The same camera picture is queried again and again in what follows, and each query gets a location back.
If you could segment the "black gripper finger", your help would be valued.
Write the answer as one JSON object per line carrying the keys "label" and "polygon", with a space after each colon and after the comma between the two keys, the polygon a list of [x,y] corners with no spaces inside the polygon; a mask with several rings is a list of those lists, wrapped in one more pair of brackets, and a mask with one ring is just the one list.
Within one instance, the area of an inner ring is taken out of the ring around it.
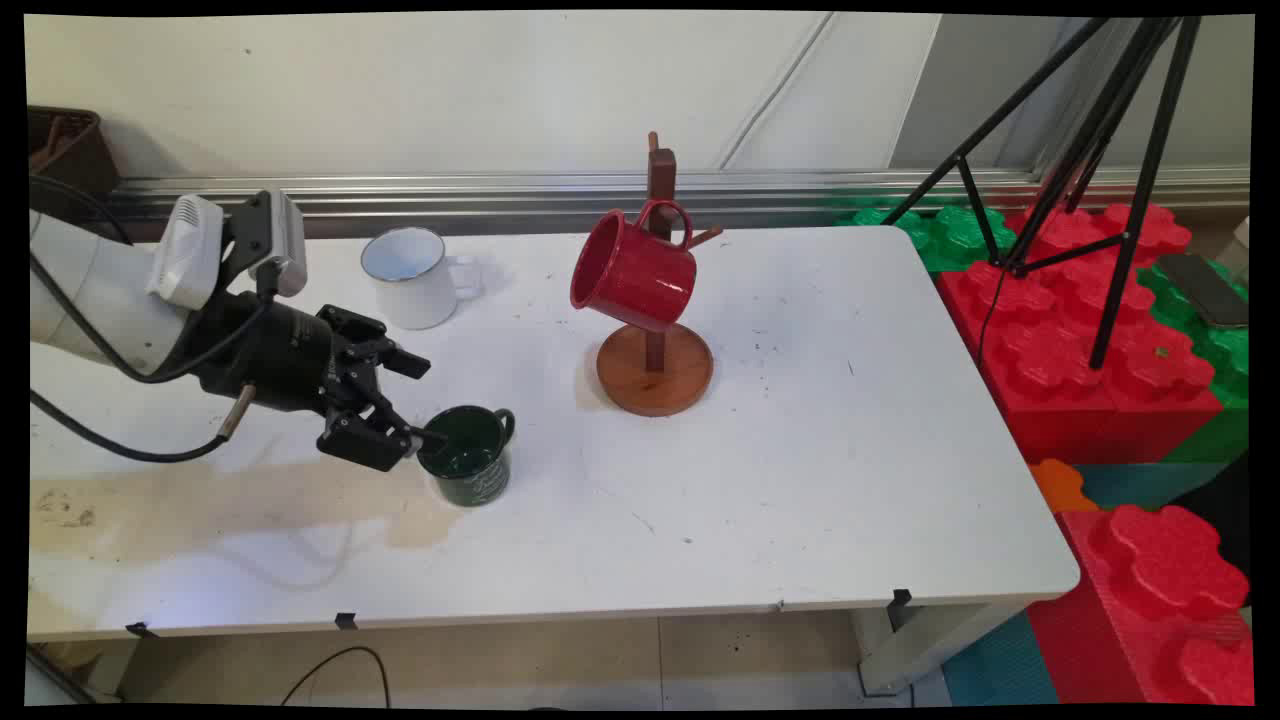
{"label": "black gripper finger", "polygon": [[383,322],[332,304],[321,306],[317,318],[332,332],[332,357],[338,366],[366,363],[415,380],[431,368],[426,357],[392,340]]}
{"label": "black gripper finger", "polygon": [[325,427],[317,451],[379,471],[424,451],[447,447],[447,436],[404,420],[375,375],[329,375],[321,384]]}

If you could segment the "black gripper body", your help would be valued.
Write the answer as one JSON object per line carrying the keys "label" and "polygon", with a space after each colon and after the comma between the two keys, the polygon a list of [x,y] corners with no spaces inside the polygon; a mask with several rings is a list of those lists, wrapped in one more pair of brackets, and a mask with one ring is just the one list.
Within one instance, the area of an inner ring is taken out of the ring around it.
{"label": "black gripper body", "polygon": [[[212,350],[257,309],[259,299],[251,291],[216,295],[210,307],[184,324],[184,360]],[[283,413],[328,415],[346,410],[347,398],[330,380],[337,373],[335,350],[344,343],[333,323],[335,313],[343,310],[326,304],[307,314],[276,301],[252,328],[191,374],[204,392],[228,398],[238,397],[243,386],[253,386],[257,405]]]}

